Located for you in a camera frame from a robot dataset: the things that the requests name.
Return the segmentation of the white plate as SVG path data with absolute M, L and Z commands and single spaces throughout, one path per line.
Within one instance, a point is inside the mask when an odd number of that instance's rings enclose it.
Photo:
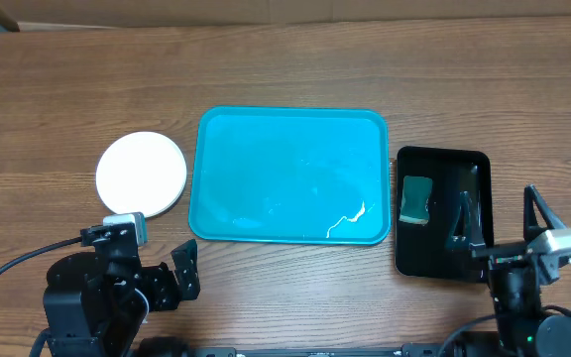
M 187 181 L 186 159 L 179 146 L 156 132 L 134 132 L 112 143 L 101 155 L 95 186 L 113 213 L 157 216 L 180 198 Z

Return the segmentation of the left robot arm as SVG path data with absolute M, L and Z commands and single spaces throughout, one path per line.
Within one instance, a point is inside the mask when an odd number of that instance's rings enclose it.
M 148 238 L 141 212 L 107 216 L 80 236 L 94 250 L 62 258 L 47 272 L 43 305 L 52 355 L 128 356 L 150 313 L 197 299 L 193 239 L 171 251 L 170 269 L 166 263 L 142 265 L 139 248 Z

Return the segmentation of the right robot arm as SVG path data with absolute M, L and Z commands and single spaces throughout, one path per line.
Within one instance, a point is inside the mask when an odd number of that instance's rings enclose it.
M 571 228 L 534 185 L 524 189 L 523 201 L 523 240 L 489 246 L 478 208 L 468 192 L 460 193 L 462 233 L 450 239 L 466 265 L 485 276 L 494 313 L 457 328 L 438 356 L 571 356 L 571 310 L 541 301 L 541 288 L 571 264 Z

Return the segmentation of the green sponge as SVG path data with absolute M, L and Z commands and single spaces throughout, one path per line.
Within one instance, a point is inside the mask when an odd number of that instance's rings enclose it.
M 402 183 L 399 221 L 426 225 L 430 218 L 428 201 L 433 180 L 425 177 L 405 176 Z

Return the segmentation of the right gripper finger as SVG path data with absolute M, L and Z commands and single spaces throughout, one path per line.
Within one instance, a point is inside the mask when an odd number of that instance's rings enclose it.
M 481 219 L 477 205 L 468 191 L 459 195 L 459 210 L 452 230 L 445 242 L 449 251 L 477 250 L 485 247 Z
M 523 238 L 533 241 L 547 230 L 565 229 L 567 225 L 548 206 L 533 184 L 525 187 L 523 193 Z

